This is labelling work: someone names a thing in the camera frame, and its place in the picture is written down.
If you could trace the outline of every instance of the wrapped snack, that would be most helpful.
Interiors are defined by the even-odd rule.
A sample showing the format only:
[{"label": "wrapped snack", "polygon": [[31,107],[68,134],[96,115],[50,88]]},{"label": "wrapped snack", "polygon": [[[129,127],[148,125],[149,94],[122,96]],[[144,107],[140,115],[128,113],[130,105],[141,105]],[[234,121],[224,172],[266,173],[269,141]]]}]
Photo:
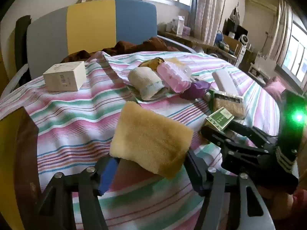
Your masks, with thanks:
[{"label": "wrapped snack", "polygon": [[176,93],[183,93],[191,86],[191,79],[172,62],[165,61],[158,65],[157,72]]},{"label": "wrapped snack", "polygon": [[213,111],[225,107],[233,116],[244,119],[246,116],[243,97],[226,92],[213,92]]},{"label": "wrapped snack", "polygon": [[187,90],[180,95],[181,98],[187,100],[193,100],[197,98],[201,98],[204,94],[206,94],[211,86],[211,83],[208,83],[203,80],[199,80],[193,82]]},{"label": "wrapped snack", "polygon": [[157,58],[142,62],[141,64],[139,64],[139,67],[149,67],[151,70],[156,72],[158,65],[160,65],[162,62],[164,62],[164,59],[157,57]]}]

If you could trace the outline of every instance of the black bracket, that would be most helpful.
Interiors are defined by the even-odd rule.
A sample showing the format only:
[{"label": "black bracket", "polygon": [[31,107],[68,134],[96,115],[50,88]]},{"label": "black bracket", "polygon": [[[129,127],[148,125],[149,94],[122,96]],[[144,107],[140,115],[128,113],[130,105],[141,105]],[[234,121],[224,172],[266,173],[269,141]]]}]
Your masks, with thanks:
[{"label": "black bracket", "polygon": [[119,160],[107,155],[101,157],[95,167],[87,167],[79,174],[65,176],[62,172],[55,173],[33,218],[36,229],[75,230],[72,192],[78,192],[84,229],[107,230],[97,196],[109,189]]},{"label": "black bracket", "polygon": [[236,143],[224,133],[203,126],[202,136],[221,147],[221,166],[224,169],[236,175],[247,173],[257,185],[268,188],[279,186],[289,194],[296,190],[297,177],[286,172],[277,162],[276,138],[266,135],[256,127],[248,128],[236,122],[231,122],[229,128],[253,140],[258,148]]},{"label": "black bracket", "polygon": [[194,230],[218,229],[222,210],[226,206],[225,193],[230,193],[228,229],[275,230],[262,197],[246,173],[238,176],[223,174],[214,167],[208,167],[191,149],[184,165],[193,189],[205,197]]}]

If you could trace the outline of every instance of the metal screw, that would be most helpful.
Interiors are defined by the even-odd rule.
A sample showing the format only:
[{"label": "metal screw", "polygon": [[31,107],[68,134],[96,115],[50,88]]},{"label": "metal screw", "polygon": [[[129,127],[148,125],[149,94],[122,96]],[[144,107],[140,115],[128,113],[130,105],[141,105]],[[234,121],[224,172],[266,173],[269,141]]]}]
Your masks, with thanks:
[{"label": "metal screw", "polygon": [[210,173],[215,173],[215,172],[216,172],[216,168],[214,168],[214,167],[209,167],[209,168],[208,168],[208,171],[209,171]]},{"label": "metal screw", "polygon": [[54,174],[54,177],[55,177],[55,178],[61,178],[62,175],[63,175],[62,172],[57,172],[57,173]]},{"label": "metal screw", "polygon": [[248,178],[248,175],[247,175],[246,173],[241,173],[241,174],[240,174],[240,177],[241,177],[242,179],[247,179],[247,178]]},{"label": "metal screw", "polygon": [[95,171],[95,167],[89,166],[89,167],[86,168],[86,171],[87,171],[88,173],[92,173],[92,172]]}]

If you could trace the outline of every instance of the small box on desk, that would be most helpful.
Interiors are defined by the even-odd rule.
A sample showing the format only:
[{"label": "small box on desk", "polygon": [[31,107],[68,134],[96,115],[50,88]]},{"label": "small box on desk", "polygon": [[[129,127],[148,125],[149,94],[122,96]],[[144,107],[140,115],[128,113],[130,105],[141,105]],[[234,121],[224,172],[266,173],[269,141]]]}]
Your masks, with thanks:
[{"label": "small box on desk", "polygon": [[48,91],[78,91],[86,81],[84,61],[55,64],[43,76]]},{"label": "small box on desk", "polygon": [[185,17],[177,16],[172,20],[172,31],[175,34],[182,35],[184,25],[185,25]]}]

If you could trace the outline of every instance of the cardboard box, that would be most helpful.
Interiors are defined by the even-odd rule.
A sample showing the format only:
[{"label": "cardboard box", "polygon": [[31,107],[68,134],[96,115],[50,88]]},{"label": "cardboard box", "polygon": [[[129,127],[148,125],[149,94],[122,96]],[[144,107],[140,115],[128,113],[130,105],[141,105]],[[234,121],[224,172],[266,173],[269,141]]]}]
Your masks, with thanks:
[{"label": "cardboard box", "polygon": [[182,35],[184,26],[185,26],[184,16],[177,16],[172,20],[172,32]]},{"label": "cardboard box", "polygon": [[86,81],[84,61],[55,64],[43,76],[48,91],[78,91]]},{"label": "cardboard box", "polygon": [[220,109],[206,117],[203,126],[208,125],[210,128],[222,131],[233,119],[234,116],[224,107],[221,107]]}]

